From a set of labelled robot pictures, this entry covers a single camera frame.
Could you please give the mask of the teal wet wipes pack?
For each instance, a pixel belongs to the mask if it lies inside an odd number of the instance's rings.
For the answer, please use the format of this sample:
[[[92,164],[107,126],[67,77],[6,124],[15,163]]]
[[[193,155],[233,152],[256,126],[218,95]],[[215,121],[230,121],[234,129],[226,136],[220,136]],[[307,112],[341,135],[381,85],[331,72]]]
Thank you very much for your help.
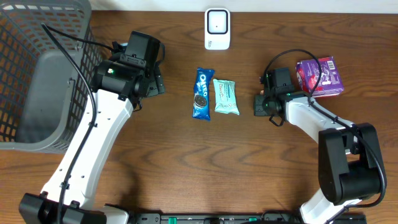
[[[235,82],[230,80],[213,80],[215,88],[215,111],[223,114],[240,115],[235,95]]]

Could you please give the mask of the pink purple floral packet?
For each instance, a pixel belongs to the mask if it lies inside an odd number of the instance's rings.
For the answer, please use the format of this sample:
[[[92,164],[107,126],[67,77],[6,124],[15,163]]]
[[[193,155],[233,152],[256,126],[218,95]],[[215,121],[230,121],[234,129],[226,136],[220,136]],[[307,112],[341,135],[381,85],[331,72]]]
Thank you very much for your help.
[[[313,97],[336,96],[344,91],[340,73],[333,56],[318,59],[322,69],[320,82]],[[319,76],[318,64],[314,59],[303,60],[296,64],[298,83],[303,91],[310,92]]]

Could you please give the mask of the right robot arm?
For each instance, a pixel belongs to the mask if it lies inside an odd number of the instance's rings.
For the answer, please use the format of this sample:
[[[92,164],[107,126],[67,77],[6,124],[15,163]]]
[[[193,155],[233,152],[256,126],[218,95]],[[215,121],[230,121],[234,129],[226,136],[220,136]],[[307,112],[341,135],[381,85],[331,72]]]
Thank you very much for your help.
[[[361,201],[386,193],[386,174],[377,132],[320,106],[307,92],[295,91],[288,68],[265,72],[264,92],[254,98],[255,116],[280,118],[318,144],[319,190],[300,207],[304,223],[332,223]]]

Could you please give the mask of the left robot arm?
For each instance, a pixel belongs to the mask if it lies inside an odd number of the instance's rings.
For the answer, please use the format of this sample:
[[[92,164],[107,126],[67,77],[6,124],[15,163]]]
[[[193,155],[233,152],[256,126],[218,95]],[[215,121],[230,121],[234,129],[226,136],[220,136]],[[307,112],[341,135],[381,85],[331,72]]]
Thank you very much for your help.
[[[26,223],[127,223],[129,211],[106,204],[94,210],[96,189],[117,135],[141,110],[141,100],[165,93],[160,64],[165,46],[155,37],[131,32],[126,46],[93,70],[88,102],[58,169],[39,195],[25,194],[19,213]]]

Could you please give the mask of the blue Oreo cookie pack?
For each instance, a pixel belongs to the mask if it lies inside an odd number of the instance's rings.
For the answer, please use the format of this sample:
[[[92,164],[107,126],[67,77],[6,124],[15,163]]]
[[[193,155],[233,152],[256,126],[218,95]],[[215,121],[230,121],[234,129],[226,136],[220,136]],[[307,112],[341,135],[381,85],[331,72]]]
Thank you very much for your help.
[[[210,82],[215,71],[211,69],[197,68],[197,77],[193,87],[193,113],[195,119],[210,120],[209,92]]]

